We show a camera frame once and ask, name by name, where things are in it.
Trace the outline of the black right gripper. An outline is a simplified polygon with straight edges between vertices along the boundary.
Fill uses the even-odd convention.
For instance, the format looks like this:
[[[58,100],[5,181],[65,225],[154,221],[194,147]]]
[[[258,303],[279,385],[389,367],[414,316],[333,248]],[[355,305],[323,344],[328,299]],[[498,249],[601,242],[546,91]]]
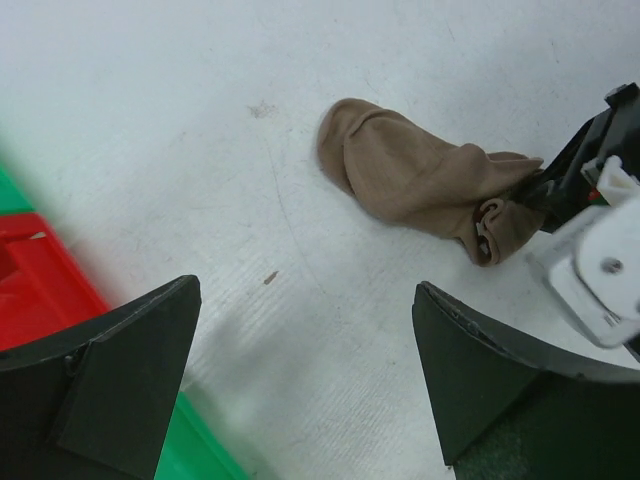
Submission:
[[[596,185],[608,158],[618,157],[625,173],[639,177],[639,86],[617,87],[605,102],[608,108],[588,120],[541,175],[537,208],[545,213],[545,233],[604,199]]]

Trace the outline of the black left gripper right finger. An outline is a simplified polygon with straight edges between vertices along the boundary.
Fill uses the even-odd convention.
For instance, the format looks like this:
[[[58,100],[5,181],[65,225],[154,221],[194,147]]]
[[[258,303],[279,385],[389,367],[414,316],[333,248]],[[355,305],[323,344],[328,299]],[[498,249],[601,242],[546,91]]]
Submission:
[[[639,373],[569,352],[418,285],[413,328],[459,479],[635,479]]]

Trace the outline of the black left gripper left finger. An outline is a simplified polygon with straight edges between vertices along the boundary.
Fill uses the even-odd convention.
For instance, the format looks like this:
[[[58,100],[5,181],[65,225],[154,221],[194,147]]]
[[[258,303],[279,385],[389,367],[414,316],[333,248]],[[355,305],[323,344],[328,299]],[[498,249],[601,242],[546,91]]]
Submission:
[[[2,352],[2,478],[153,478],[200,308],[184,275]]]

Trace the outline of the tan sock with striped cuff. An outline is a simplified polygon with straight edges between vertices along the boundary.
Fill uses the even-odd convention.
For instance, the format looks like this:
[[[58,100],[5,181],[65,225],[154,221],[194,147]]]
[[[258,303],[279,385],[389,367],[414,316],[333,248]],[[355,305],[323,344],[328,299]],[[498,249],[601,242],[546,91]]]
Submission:
[[[482,267],[509,258],[544,213],[515,201],[539,158],[451,144],[398,112],[365,100],[336,102],[317,135],[324,174],[373,217],[458,241]]]

